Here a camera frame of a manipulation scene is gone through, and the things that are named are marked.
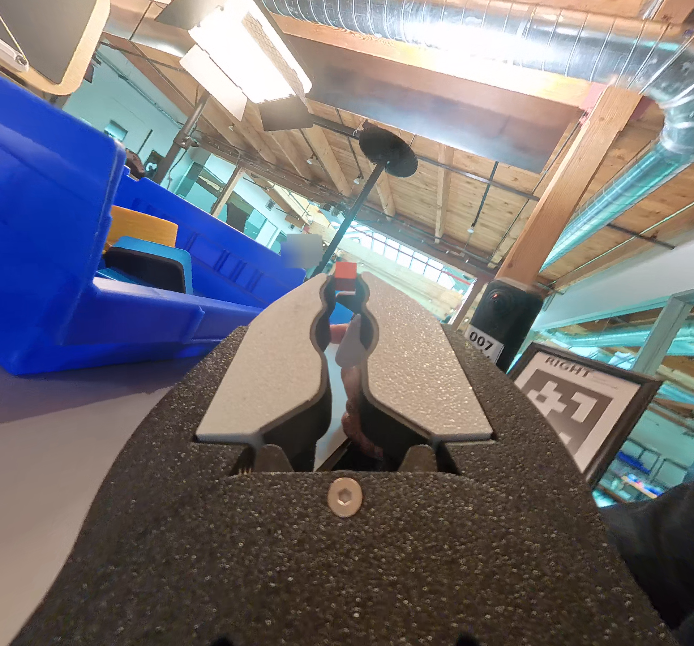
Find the framed marker sign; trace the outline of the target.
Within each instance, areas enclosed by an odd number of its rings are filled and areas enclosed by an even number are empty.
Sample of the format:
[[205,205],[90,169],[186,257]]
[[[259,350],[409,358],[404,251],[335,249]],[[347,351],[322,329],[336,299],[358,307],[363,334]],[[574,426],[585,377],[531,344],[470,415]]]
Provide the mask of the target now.
[[664,383],[535,341],[507,374],[564,443],[591,488]]

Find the black board with wooden rim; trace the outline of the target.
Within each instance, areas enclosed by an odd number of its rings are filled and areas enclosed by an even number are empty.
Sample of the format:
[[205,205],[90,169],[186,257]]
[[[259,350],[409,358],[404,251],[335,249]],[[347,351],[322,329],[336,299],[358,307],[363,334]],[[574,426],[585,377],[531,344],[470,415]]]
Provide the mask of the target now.
[[109,12],[109,0],[1,0],[1,73],[35,92],[72,94]]

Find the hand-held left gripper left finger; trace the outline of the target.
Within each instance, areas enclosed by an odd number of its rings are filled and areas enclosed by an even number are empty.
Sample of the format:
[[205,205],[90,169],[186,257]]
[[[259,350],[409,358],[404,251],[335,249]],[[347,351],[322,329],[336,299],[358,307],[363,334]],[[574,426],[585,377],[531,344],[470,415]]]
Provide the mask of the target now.
[[325,349],[333,278],[318,274],[249,324],[196,438],[205,443],[315,447],[332,416]]

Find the large blue plastic bin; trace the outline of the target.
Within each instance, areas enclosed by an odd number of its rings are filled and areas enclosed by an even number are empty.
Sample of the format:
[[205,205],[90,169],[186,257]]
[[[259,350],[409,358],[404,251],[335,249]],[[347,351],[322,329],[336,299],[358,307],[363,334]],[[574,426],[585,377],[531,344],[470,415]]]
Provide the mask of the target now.
[[[14,375],[203,356],[305,272],[126,171],[112,138],[1,80],[1,366]],[[105,277],[113,206],[177,225],[191,292]]]

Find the yellow tape roll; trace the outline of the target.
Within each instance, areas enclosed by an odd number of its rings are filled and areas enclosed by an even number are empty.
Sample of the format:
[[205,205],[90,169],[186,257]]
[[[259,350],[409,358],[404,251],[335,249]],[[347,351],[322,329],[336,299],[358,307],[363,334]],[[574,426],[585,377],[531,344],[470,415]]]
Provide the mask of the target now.
[[176,245],[178,225],[173,222],[120,206],[112,206],[110,215],[110,229],[103,248],[105,252],[122,237],[170,247]]

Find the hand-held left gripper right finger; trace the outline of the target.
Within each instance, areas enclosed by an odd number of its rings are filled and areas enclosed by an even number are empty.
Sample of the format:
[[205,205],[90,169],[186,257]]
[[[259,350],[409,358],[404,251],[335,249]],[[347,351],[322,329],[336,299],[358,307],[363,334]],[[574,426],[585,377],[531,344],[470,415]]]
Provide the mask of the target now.
[[364,434],[377,444],[484,442],[493,428],[440,322],[366,271],[372,341],[362,365]]

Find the blue eraser with black felt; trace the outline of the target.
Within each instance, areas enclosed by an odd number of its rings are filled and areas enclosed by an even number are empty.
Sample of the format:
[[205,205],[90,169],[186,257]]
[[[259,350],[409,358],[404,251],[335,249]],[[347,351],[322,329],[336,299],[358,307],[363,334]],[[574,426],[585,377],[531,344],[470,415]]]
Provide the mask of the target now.
[[194,294],[192,258],[175,246],[124,236],[102,256],[99,277]]

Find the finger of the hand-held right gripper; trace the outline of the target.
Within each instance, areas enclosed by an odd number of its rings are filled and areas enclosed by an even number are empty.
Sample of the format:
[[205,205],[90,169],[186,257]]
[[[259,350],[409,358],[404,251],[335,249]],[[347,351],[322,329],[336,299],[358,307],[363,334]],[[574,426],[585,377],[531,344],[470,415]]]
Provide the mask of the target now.
[[354,314],[349,323],[335,325],[337,352],[335,362],[340,367],[355,367],[362,362],[361,315]]

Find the light stand pole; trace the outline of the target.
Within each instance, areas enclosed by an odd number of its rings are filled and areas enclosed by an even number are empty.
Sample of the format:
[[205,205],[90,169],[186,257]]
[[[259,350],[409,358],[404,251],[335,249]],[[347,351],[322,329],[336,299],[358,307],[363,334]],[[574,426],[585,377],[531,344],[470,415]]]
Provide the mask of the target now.
[[164,156],[159,162],[156,172],[152,176],[153,182],[161,184],[166,178],[166,175],[169,173],[169,170],[174,165],[176,158],[189,148],[192,141],[192,134],[209,99],[210,93],[207,90],[204,90],[200,96],[200,99],[196,102],[190,116],[188,116],[182,128],[176,134],[176,137],[174,138],[166,156]]

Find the spiral metal duct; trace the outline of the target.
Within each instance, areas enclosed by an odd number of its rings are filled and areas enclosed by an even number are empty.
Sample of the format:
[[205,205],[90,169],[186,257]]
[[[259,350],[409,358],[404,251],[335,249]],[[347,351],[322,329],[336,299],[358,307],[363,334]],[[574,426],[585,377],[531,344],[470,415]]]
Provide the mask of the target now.
[[260,0],[279,16],[468,49],[493,60],[633,89],[662,104],[693,93],[693,30],[506,0]]
[[660,136],[577,210],[544,261],[542,270],[611,224],[693,163],[693,87],[660,104]]

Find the studio light panel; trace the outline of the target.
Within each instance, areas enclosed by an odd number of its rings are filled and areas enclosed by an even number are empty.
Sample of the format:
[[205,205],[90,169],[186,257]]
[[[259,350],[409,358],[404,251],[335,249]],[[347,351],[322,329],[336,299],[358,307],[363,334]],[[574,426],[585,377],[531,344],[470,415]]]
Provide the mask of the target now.
[[180,67],[236,120],[252,103],[266,132],[314,126],[312,82],[259,0],[173,0],[156,22],[190,37]]

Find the wooden post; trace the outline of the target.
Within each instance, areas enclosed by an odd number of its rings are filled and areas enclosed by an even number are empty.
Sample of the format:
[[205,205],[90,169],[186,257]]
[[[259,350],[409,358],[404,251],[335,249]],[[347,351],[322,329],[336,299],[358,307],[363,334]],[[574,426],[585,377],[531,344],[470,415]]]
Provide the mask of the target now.
[[617,87],[606,87],[601,92],[496,278],[513,284],[534,284],[604,156],[640,100],[637,92]]

